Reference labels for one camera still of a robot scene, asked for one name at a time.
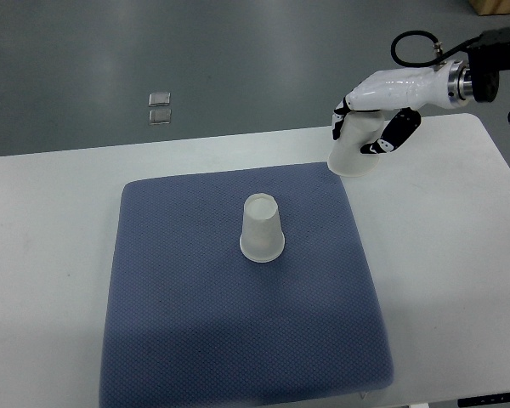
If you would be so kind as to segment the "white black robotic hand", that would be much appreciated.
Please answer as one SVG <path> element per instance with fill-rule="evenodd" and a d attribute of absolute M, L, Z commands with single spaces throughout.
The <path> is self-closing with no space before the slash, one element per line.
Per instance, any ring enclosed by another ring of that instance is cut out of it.
<path fill-rule="evenodd" d="M 471 99 L 473 85 L 464 61 L 377 71 L 337 105 L 332 117 L 332 137 L 340 138 L 346 117 L 355 112 L 396 111 L 381 136 L 360 148 L 364 155 L 389 153 L 397 150 L 419 128 L 422 121 L 419 109 L 424 105 L 455 109 Z"/>

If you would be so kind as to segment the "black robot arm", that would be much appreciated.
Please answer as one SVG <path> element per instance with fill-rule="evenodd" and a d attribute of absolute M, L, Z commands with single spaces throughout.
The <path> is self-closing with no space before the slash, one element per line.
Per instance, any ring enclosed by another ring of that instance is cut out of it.
<path fill-rule="evenodd" d="M 473 98 L 490 103 L 496 98 L 501 71 L 510 71 L 510 27 L 484 31 L 467 46 Z M 507 115 L 510 124 L 510 111 Z"/>

